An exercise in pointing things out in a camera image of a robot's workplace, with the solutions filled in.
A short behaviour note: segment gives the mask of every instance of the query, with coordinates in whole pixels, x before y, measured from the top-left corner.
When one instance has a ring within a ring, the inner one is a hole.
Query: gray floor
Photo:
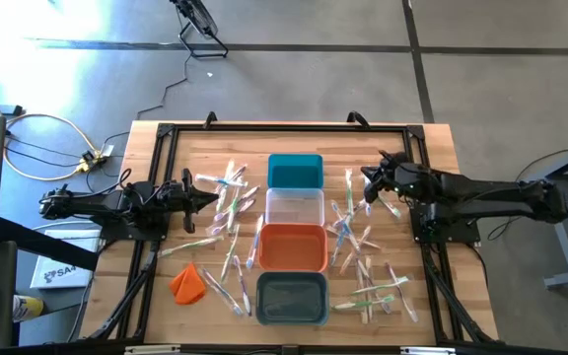
[[[221,38],[232,43],[409,44],[399,0],[205,4]],[[422,45],[568,47],[568,0],[413,0],[412,6]],[[138,110],[159,103],[164,88],[180,79],[186,53],[38,49],[20,38],[176,42],[177,30],[165,0],[0,2],[0,102],[66,116],[101,145],[128,130]],[[464,174],[513,179],[533,159],[568,148],[568,56],[427,54],[423,64],[435,121],[451,125]],[[141,119],[203,119],[215,110],[223,120],[342,121],[357,109],[370,121],[422,122],[409,53],[232,52],[228,60],[191,60],[187,68],[189,82],[170,88],[164,107]],[[46,119],[22,122],[14,132],[64,151],[86,148],[71,129]],[[37,175],[67,172],[13,158]],[[111,182],[102,175],[91,180],[95,187]],[[67,182],[86,189],[84,177]],[[42,224],[36,201],[60,184],[4,167],[0,215]],[[480,222],[482,233],[498,223]],[[568,349],[568,287],[542,287],[542,277],[566,271],[552,229],[519,221],[504,238],[484,242],[482,253],[501,338]],[[33,267],[34,258],[22,253],[19,268]],[[74,316],[70,309],[23,324],[22,343],[63,340]]]

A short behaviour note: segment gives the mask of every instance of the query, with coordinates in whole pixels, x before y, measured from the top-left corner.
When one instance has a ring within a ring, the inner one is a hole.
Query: dark gray plastic bin
[[[325,277],[318,272],[264,272],[257,279],[255,315],[263,325],[324,325],[328,316]]]

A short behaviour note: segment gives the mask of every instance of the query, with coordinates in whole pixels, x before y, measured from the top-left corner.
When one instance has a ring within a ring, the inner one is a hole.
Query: plastic container
[[[268,186],[322,188],[323,158],[318,154],[271,154],[268,157]]]
[[[260,232],[257,260],[265,270],[322,272],[327,235],[318,225],[267,224]]]
[[[323,191],[316,188],[269,188],[266,191],[266,223],[323,225]]]
[[[263,325],[323,325],[328,317],[325,277],[318,272],[264,272],[257,279],[255,315]]]

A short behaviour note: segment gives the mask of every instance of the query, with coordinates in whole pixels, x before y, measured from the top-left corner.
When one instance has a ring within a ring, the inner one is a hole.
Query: yellow cable
[[[87,145],[89,145],[89,147],[92,149],[92,151],[94,152],[95,156],[99,156],[100,155],[100,151],[98,151],[98,149],[96,149],[96,147],[94,147],[94,145],[91,143],[91,141],[89,140],[89,138],[87,138],[87,136],[85,135],[85,133],[83,133],[80,128],[78,128],[72,121],[70,121],[67,118],[62,118],[62,117],[58,117],[55,115],[51,115],[51,114],[45,114],[45,113],[26,113],[26,114],[22,114],[20,116],[14,117],[9,119],[6,122],[6,128],[10,128],[12,127],[13,124],[15,124],[16,122],[18,122],[21,119],[24,118],[28,118],[28,117],[49,117],[49,118],[54,118],[57,119],[59,121],[65,122],[67,124],[69,124],[70,126],[72,126],[76,132],[78,132],[83,139],[85,140],[85,142],[87,142]],[[65,178],[71,178],[72,176],[76,175],[77,173],[81,172],[84,170],[84,168],[82,167],[84,164],[86,163],[82,163],[80,166],[76,167],[76,169],[69,173],[66,176],[62,176],[62,177],[35,177],[35,176],[31,176],[29,174],[26,174],[22,171],[20,171],[17,167],[15,167],[11,162],[10,159],[8,159],[8,150],[5,149],[6,147],[8,147],[8,143],[6,143],[6,145],[4,146],[4,161],[6,162],[6,164],[8,164],[8,166],[10,167],[10,169],[12,169],[13,171],[17,172],[19,175],[21,175],[22,177],[26,177],[26,178],[33,178],[33,179],[37,179],[40,181],[57,181],[57,180],[61,180],[61,179],[65,179]]]

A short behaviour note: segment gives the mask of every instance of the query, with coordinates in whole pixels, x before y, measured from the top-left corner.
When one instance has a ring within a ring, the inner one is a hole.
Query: desk
[[[123,170],[132,169],[130,181],[148,178],[158,123],[160,122],[133,122],[122,164]],[[261,122],[233,123],[261,124]],[[320,122],[317,124],[335,123]],[[458,172],[458,161],[449,125],[425,124],[423,126],[432,167]],[[237,254],[244,261],[252,241],[255,220],[264,211],[269,154],[321,154],[323,156],[325,200],[334,199],[344,208],[344,169],[352,169],[355,173],[354,199],[358,200],[362,197],[364,187],[363,180],[358,177],[359,169],[362,166],[376,166],[381,157],[378,154],[379,149],[388,152],[402,151],[402,139],[398,135],[394,137],[391,134],[376,132],[365,135],[356,132],[182,132],[178,139],[174,172],[176,179],[182,168],[189,168],[193,174],[220,176],[224,173],[230,159],[234,159],[236,164],[248,164],[245,180],[248,181],[249,186],[259,184],[262,190],[258,193],[255,205],[240,218],[241,232]],[[167,151],[167,147],[162,151],[161,164],[166,161]],[[164,169],[165,167],[159,168],[157,182],[160,181]],[[213,186],[206,182],[195,184],[200,189],[213,189]],[[404,289],[415,306],[420,322],[411,321],[399,300],[392,304],[394,311],[390,315],[384,314],[380,308],[375,309],[375,322],[365,325],[361,323],[358,313],[330,312],[329,320],[324,326],[262,326],[255,317],[239,319],[234,316],[211,291],[195,305],[177,306],[168,288],[169,282],[191,261],[194,261],[197,266],[208,268],[214,275],[220,275],[224,255],[230,243],[229,240],[225,240],[210,248],[184,250],[159,260],[145,341],[147,343],[182,344],[435,344],[420,248],[412,240],[407,207],[399,203],[394,194],[388,194],[388,197],[401,210],[403,215],[401,220],[396,221],[380,203],[375,203],[370,220],[364,214],[360,215],[352,227],[355,234],[360,235],[368,223],[372,224],[370,241],[383,248],[382,250],[364,248],[365,253],[373,258],[373,274],[377,282],[388,280],[383,268],[387,259],[390,260],[396,274],[413,275],[415,280],[407,283]],[[162,243],[162,249],[205,237],[205,228],[211,224],[214,208],[212,204],[203,209],[199,215],[194,216],[196,233],[193,235],[187,234],[182,229],[182,214],[174,214],[168,238]],[[329,208],[326,209],[325,215],[327,222],[334,221],[335,218]],[[334,245],[335,238],[332,236],[328,241],[329,249],[333,250]],[[132,242],[118,242],[100,257],[81,336],[89,335],[100,327],[122,297],[132,250]],[[349,247],[342,249],[337,260],[338,265],[348,252]],[[472,250],[464,245],[449,245],[449,259],[458,298],[482,329],[493,338],[497,338],[479,260]],[[259,268],[245,272],[253,305],[255,282],[260,272]],[[332,304],[348,300],[347,294],[356,289],[356,276],[352,266],[344,276],[338,275],[338,267],[327,270],[324,275],[328,279]],[[236,275],[230,276],[226,287],[241,303],[242,293],[236,281]],[[133,305],[134,311],[131,313],[129,329],[135,327],[138,314],[136,310],[139,309],[137,299]],[[441,307],[445,330],[450,333],[448,308],[446,305]]]

